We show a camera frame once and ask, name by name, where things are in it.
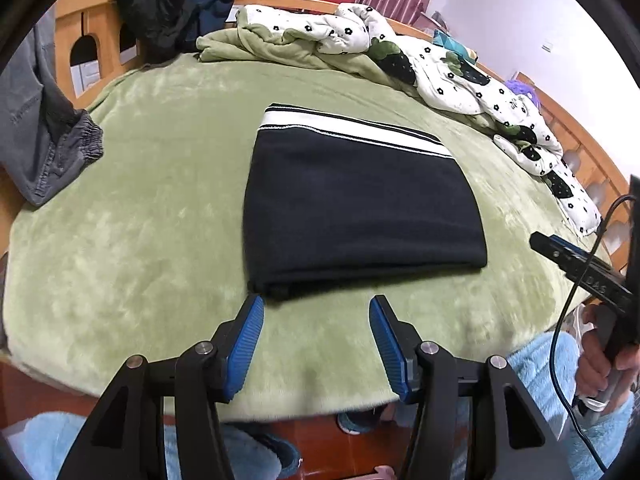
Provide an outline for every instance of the dark jacket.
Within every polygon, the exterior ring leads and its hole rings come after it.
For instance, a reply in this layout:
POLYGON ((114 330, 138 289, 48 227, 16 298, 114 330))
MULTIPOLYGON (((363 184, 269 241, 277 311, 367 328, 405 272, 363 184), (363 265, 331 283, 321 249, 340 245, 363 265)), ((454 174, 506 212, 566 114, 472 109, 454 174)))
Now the dark jacket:
POLYGON ((0 74, 0 162, 34 206, 102 156, 102 130, 56 84, 54 26, 52 7, 0 74))
POLYGON ((185 35, 198 18, 193 0, 116 0, 125 23, 142 44, 146 62, 162 63, 183 50, 185 35))
POLYGON ((193 0, 198 6, 198 19, 187 32, 184 51, 196 52, 196 40, 225 27, 226 19, 234 6, 234 0, 193 0))

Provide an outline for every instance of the metal screw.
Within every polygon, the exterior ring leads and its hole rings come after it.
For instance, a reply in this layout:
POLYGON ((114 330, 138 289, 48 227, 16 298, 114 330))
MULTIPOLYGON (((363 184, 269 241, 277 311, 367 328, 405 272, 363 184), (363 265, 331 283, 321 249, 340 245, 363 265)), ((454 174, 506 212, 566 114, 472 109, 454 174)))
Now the metal screw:
POLYGON ((138 368, 142 364, 142 355, 132 355, 127 359, 127 368, 138 368))
POLYGON ((440 347, 433 341, 424 341, 420 344, 420 350, 422 350, 425 354, 434 355, 438 353, 440 347))
POLYGON ((196 354, 207 355, 213 350, 213 345, 211 344, 211 341, 200 341, 199 343, 196 343, 194 349, 196 351, 196 354))
POLYGON ((489 362, 498 370, 502 370, 507 365, 507 359, 502 357, 501 355, 494 355, 489 359, 489 362))

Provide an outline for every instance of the black stripe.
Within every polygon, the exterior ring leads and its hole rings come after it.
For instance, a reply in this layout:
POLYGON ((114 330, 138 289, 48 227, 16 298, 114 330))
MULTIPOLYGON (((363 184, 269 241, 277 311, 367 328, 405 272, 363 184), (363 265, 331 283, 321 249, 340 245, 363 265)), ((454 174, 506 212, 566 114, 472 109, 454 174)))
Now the black stripe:
POLYGON ((263 129, 265 130, 288 130, 290 128, 300 128, 302 130, 309 130, 313 133, 315 130, 318 132, 324 132, 329 137, 339 137, 345 140, 353 140, 354 142, 364 142, 365 144, 373 144, 375 146, 383 146, 388 148, 394 148, 401 150, 403 152, 413 152, 413 153, 422 153, 424 155, 433 155, 438 156, 439 158, 450 158, 454 160, 452 155, 445 155, 444 153, 430 152, 429 150, 423 150, 421 148, 414 148, 413 146, 403 146, 402 144, 394 144, 392 142, 385 142, 384 140, 373 140, 367 139, 366 137, 358 137, 358 136, 350 136, 348 134, 339 134, 338 132, 330 132, 329 130, 325 130, 323 128, 318 128, 316 126, 306 126, 304 124, 262 124, 258 131, 263 129))
POLYGON ((269 107, 267 107, 265 112, 282 112, 282 111, 288 111, 288 110, 293 112, 309 114, 309 115, 329 117, 332 119, 342 119, 345 121, 351 121, 353 123, 363 124, 364 126, 375 126, 383 130, 389 130, 397 134, 405 134, 412 137, 417 137, 418 139, 428 140, 429 142, 433 142, 434 144, 440 144, 441 146, 443 146, 442 141, 438 137, 432 134, 428 134, 427 132, 422 132, 420 130, 414 130, 412 128, 407 128, 405 126, 397 126, 396 124, 379 123, 377 121, 367 121, 366 119, 357 119, 354 117, 347 117, 344 115, 330 114, 328 112, 312 110, 311 108, 303 108, 302 106, 299 107, 299 106, 293 106, 293 105, 281 105, 281 104, 273 103, 269 107))

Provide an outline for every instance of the wooden bed frame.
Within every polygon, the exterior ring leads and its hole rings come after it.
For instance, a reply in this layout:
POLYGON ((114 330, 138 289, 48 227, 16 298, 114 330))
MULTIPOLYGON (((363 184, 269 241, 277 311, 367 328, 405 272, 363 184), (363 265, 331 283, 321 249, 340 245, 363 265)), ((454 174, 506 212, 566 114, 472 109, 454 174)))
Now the wooden bed frame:
MULTIPOLYGON (((332 14, 337 8, 337 4, 321 0, 236 0, 236 4, 261 4, 328 14, 332 14)), ((389 22, 398 34, 432 40, 431 36, 421 30, 394 20, 389 22)), ((122 20, 114 0, 58 0, 56 3, 56 76, 58 85, 76 108, 87 107, 109 81, 142 63, 139 55, 124 64, 120 62, 121 28, 122 20), (92 36, 95 40, 100 81, 76 96, 71 77, 70 53, 74 43, 83 35, 92 36)), ((487 67, 481 64, 479 67, 496 79, 502 80, 487 67)), ((533 84, 524 74, 519 74, 518 78, 533 84)), ((575 174, 580 183, 585 188, 593 184, 604 186, 604 200, 598 204, 600 211, 604 214, 617 197, 628 191, 626 178, 609 155, 564 108, 542 90, 536 89, 536 92, 542 102, 542 115, 546 123, 556 134, 565 151, 574 152, 579 157, 580 166, 575 174)), ((8 248, 9 228, 23 202, 6 173, 3 170, 0 171, 0 254, 4 254, 8 248)), ((618 208, 614 220, 628 224, 628 207, 618 208)), ((610 255, 618 270, 623 270, 627 255, 628 241, 610 255)))

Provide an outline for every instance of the pillow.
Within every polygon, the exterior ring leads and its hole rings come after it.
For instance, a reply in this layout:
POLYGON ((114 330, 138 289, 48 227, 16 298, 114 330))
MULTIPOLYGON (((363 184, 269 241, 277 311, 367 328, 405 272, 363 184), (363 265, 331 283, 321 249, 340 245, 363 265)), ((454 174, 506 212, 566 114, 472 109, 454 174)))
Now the pillow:
POLYGON ((478 60, 478 54, 476 54, 475 51, 467 48, 459 41, 454 40, 449 34, 442 32, 441 30, 436 30, 433 33, 433 44, 443 46, 447 50, 460 54, 460 56, 464 57, 473 65, 475 65, 478 60))

